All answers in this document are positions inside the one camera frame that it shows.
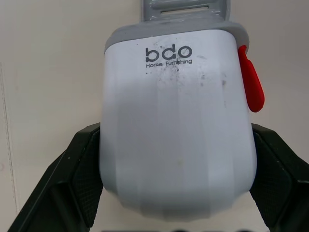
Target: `plastic casing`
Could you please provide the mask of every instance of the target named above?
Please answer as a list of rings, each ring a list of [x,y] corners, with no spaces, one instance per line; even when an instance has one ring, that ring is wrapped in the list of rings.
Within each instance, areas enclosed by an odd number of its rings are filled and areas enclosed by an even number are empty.
[[[146,216],[210,217],[254,181],[237,53],[248,35],[231,22],[204,27],[147,37],[137,25],[107,43],[100,174],[125,207]],[[130,39],[138,28],[142,38]]]

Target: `gray plastic strap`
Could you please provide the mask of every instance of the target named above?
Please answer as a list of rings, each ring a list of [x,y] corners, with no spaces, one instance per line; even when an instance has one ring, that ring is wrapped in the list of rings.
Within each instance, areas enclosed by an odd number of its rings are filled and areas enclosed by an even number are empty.
[[[162,16],[163,12],[201,7],[206,7],[206,10],[198,11],[196,14],[210,11],[224,20],[229,20],[230,0],[142,0],[142,21],[166,19]]]

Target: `red tab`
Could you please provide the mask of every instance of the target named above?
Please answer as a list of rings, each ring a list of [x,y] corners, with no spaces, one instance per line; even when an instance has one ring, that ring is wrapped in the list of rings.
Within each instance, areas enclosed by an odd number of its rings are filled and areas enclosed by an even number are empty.
[[[257,113],[264,106],[265,96],[255,68],[252,62],[247,58],[246,50],[247,46],[241,46],[238,50],[238,56],[248,106],[252,112]]]

